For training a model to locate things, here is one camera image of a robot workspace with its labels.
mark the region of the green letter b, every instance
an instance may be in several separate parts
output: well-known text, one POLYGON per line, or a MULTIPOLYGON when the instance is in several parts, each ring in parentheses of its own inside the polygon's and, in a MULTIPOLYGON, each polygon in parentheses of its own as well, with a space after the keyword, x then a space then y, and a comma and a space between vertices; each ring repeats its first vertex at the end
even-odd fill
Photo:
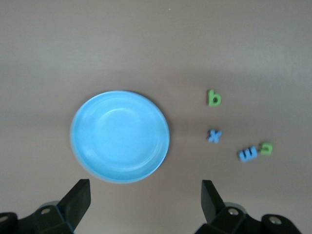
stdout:
POLYGON ((209 106, 218 106, 221 103, 221 95, 215 94, 214 90, 211 89, 208 91, 208 105, 209 106))

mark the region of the blue plate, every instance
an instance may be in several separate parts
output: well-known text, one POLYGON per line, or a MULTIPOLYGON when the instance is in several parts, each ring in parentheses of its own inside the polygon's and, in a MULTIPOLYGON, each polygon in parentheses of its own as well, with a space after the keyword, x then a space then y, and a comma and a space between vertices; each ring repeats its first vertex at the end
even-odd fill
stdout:
POLYGON ((162 112, 147 98, 109 91, 80 107, 70 140, 77 160, 91 174, 131 183, 161 165, 169 148, 169 129, 162 112))

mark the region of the letter x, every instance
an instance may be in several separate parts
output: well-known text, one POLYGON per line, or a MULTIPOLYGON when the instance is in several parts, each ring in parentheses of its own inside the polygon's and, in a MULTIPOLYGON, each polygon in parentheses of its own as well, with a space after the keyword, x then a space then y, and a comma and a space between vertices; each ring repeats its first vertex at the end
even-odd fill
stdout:
POLYGON ((216 131, 214 129, 211 129, 209 131, 210 136, 208 137, 209 142, 214 142, 215 144, 219 143, 219 137, 221 136, 221 131, 216 131))

